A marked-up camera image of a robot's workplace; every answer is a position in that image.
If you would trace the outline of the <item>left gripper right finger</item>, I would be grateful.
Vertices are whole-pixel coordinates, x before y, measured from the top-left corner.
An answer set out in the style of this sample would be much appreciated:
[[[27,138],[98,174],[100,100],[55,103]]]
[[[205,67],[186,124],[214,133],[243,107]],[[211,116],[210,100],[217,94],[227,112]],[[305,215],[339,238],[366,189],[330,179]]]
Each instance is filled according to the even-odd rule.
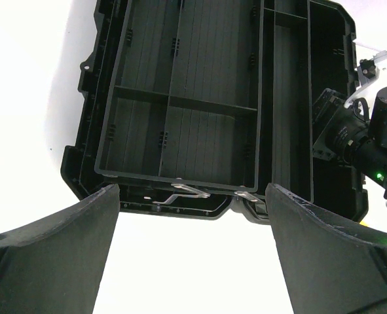
[[[266,188],[272,233],[294,313],[387,313],[387,233]]]

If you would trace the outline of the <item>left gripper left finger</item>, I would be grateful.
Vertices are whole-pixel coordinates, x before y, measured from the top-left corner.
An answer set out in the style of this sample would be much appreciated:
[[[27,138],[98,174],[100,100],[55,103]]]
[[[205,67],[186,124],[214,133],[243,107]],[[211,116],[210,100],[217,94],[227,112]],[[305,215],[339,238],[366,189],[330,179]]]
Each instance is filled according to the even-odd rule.
[[[0,234],[0,313],[92,313],[119,211],[112,184]]]

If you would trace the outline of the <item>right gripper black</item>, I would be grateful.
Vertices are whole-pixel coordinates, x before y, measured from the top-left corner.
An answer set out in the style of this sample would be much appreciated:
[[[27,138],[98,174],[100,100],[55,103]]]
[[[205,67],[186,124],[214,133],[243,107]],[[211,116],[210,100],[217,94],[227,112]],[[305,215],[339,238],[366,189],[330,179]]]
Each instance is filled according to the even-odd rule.
[[[312,105],[313,157],[344,164],[351,162],[351,150],[367,134],[369,106],[359,98],[345,107],[340,92],[326,88]]]

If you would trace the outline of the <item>black plastic toolbox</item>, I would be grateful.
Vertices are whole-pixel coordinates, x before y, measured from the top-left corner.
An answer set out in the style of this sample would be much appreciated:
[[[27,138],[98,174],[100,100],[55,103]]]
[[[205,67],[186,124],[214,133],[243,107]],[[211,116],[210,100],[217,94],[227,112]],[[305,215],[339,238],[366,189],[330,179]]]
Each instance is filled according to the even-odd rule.
[[[81,65],[76,142],[61,175],[79,199],[109,184],[120,208],[267,224],[276,183],[350,220],[364,176],[313,147],[312,106],[358,87],[356,26],[332,1],[98,1]]]

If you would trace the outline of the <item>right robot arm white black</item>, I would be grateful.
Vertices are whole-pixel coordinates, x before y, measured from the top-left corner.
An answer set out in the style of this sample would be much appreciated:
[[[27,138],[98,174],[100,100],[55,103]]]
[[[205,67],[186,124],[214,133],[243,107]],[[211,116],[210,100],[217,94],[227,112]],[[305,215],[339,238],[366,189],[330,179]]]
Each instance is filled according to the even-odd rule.
[[[319,159],[352,166],[384,189],[387,200],[387,87],[377,92],[373,111],[359,97],[326,88],[312,106],[313,152]]]

